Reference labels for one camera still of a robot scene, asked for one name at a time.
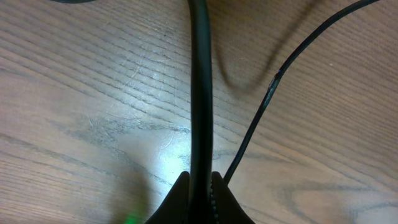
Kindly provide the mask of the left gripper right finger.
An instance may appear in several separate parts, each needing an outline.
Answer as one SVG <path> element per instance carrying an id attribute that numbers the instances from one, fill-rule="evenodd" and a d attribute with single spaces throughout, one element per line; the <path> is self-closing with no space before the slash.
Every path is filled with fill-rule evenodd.
<path id="1" fill-rule="evenodd" d="M 211 174 L 211 207 L 215 223 L 254 224 L 239 205 L 219 172 Z"/>

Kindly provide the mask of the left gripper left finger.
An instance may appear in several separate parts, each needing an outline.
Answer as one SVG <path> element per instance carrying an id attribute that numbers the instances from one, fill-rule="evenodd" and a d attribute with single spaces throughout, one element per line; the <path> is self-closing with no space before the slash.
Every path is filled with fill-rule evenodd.
<path id="1" fill-rule="evenodd" d="M 187 215 L 190 174 L 183 171 L 160 207 L 145 224 L 183 224 Z"/>

